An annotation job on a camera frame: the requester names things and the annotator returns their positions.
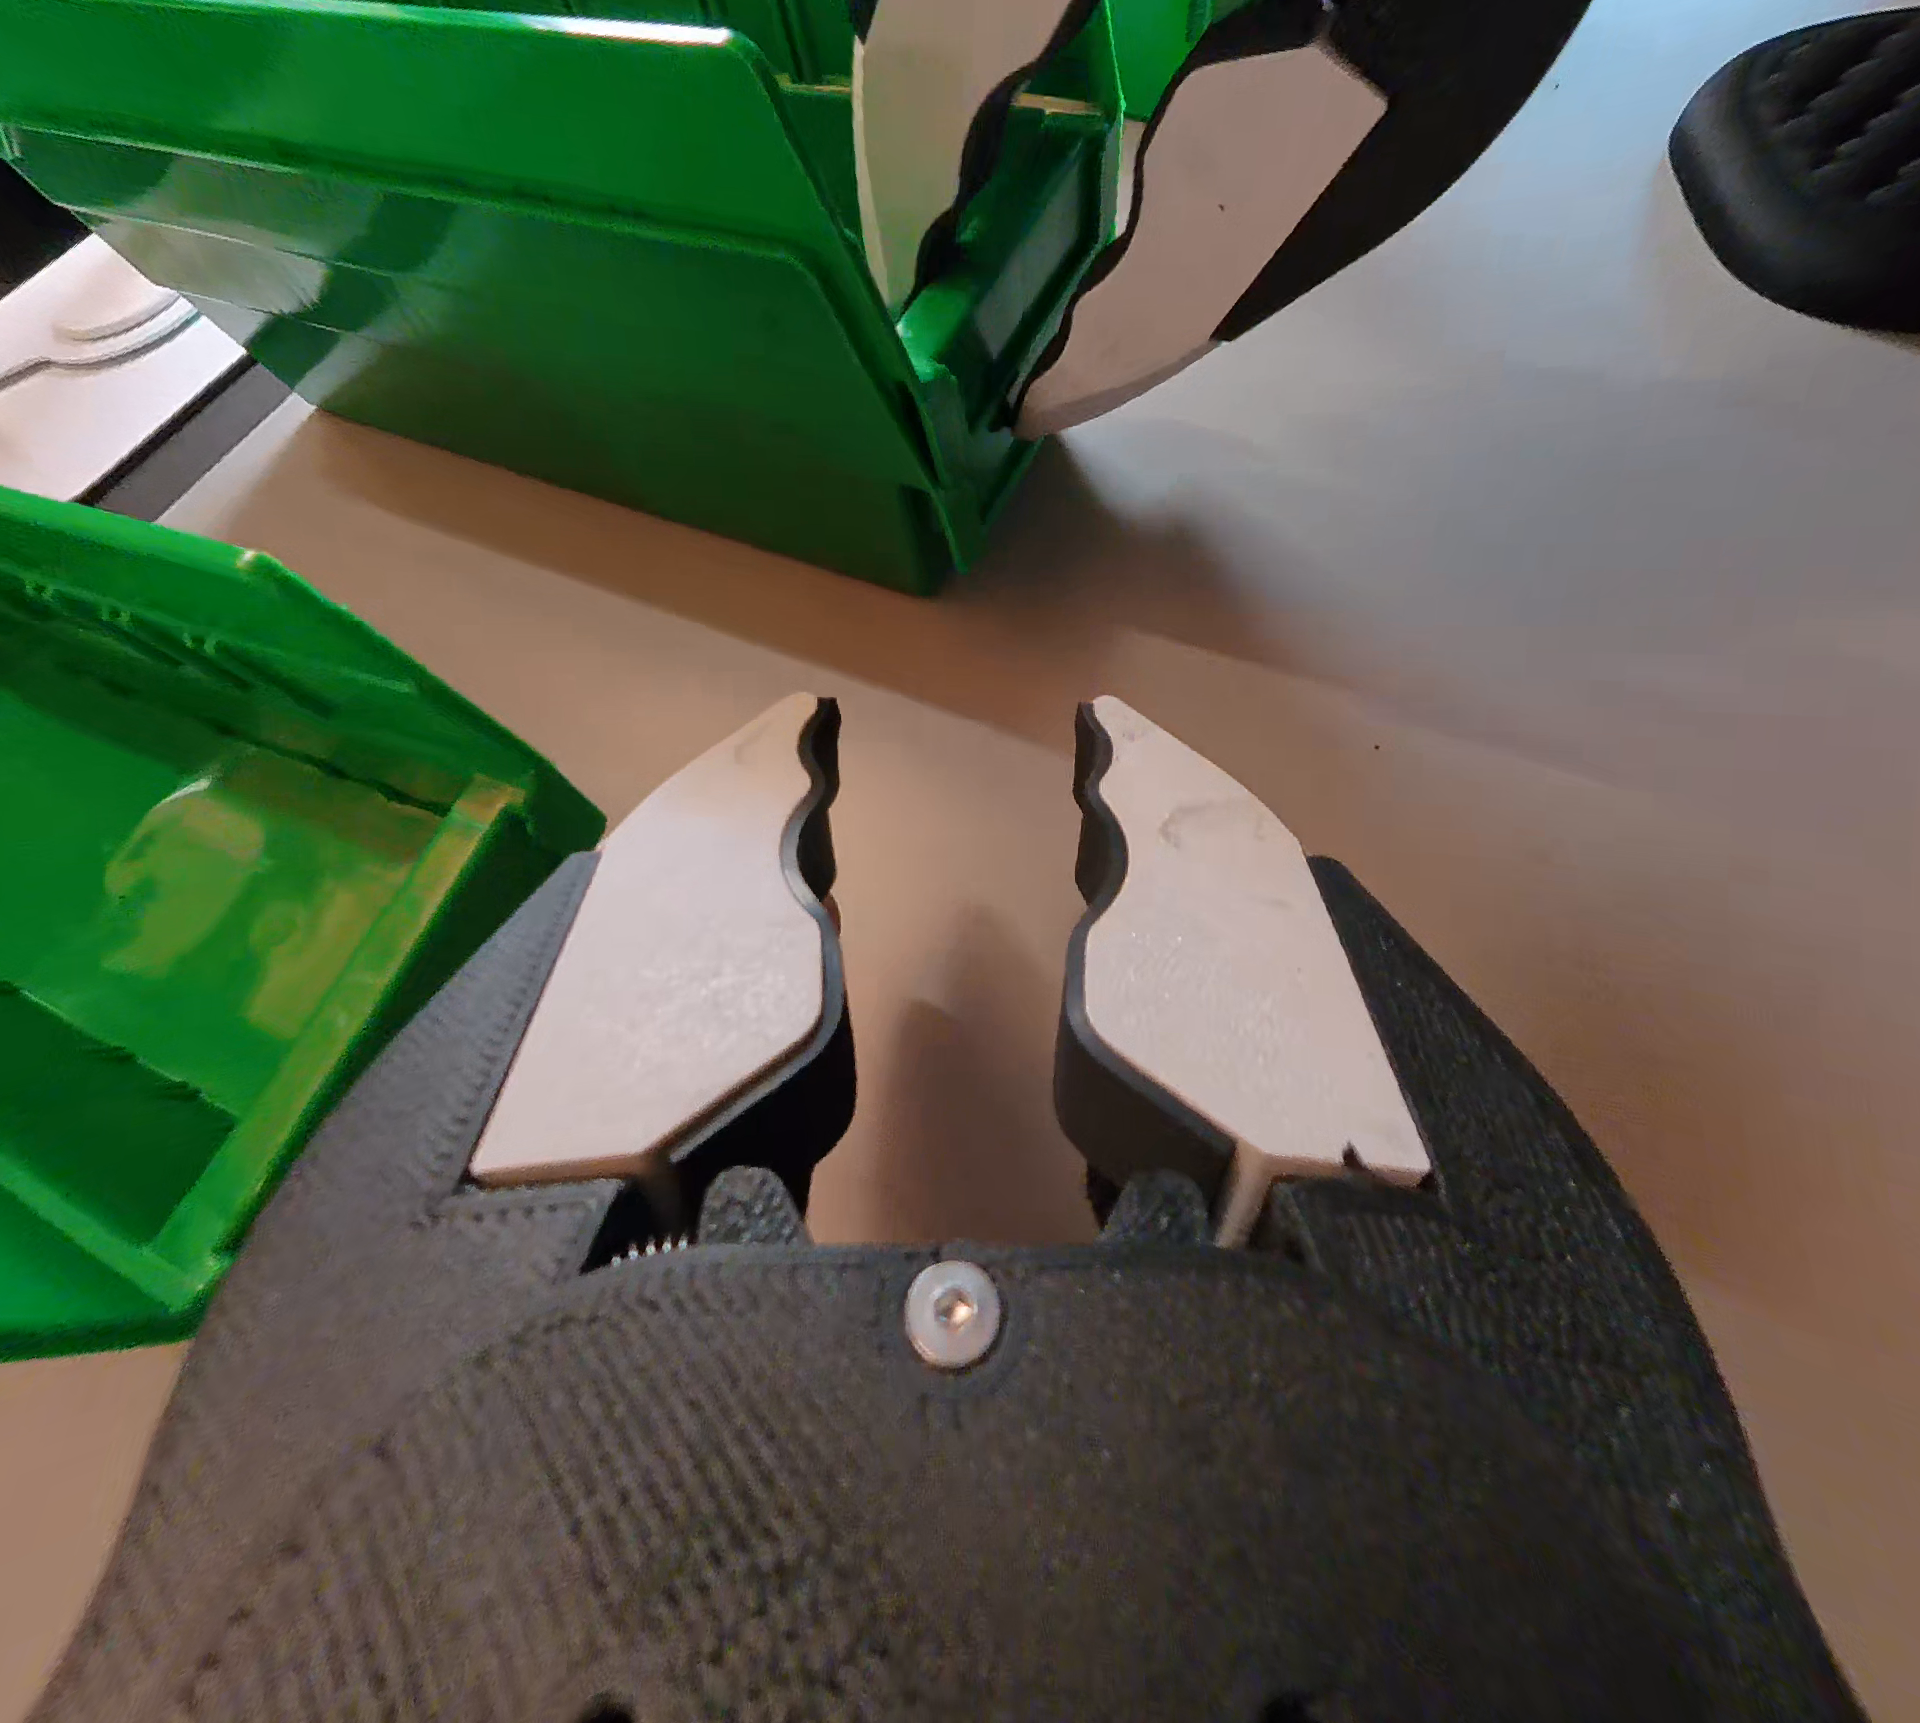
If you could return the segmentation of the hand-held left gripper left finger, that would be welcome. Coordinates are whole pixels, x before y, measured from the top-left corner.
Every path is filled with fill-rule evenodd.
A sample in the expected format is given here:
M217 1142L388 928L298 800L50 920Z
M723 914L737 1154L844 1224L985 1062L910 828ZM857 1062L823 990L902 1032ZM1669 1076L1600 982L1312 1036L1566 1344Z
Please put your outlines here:
M833 908L841 712L794 694L688 762L591 854L467 1162L485 1190L615 1182L689 1232L728 1168L805 1208L851 1126Z

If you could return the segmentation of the white sign stand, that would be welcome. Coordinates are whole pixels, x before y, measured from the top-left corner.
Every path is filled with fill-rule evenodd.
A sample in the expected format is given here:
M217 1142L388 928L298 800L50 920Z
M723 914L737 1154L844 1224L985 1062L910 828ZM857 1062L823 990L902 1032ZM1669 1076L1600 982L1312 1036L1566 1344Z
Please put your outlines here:
M193 302L84 238L2 302L2 488L82 500L246 364Z

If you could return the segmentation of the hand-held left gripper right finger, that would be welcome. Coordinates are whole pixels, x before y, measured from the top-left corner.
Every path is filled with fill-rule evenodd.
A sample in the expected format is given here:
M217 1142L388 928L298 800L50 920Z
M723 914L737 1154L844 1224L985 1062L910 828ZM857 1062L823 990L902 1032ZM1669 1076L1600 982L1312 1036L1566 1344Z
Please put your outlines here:
M1054 1110L1091 1190L1192 1182L1221 1246L1277 1184L1420 1190L1427 1140L1295 834L1118 698L1074 712Z

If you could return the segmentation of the green plastic bin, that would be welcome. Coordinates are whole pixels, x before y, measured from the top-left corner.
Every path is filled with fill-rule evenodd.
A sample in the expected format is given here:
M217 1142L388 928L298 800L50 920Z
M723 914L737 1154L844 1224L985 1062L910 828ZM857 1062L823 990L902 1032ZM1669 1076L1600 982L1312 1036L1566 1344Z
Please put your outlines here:
M11 127L14 169L332 416L729 536L932 488L812 262L591 207Z
M192 1336L324 1116L606 828L273 558L3 490L3 1362Z
M1018 436L1021 392L1129 222L1141 139L1209 13L1102 0L1016 97L947 268L899 314L860 236L851 0L3 0L3 137L591 207L788 250L851 312L860 354L928 408L923 452L971 466L994 440L1055 436ZM5 141L3 163L20 175Z
M95 226L325 414L910 596L1040 454L928 456L930 410L780 248L412 199L332 254Z

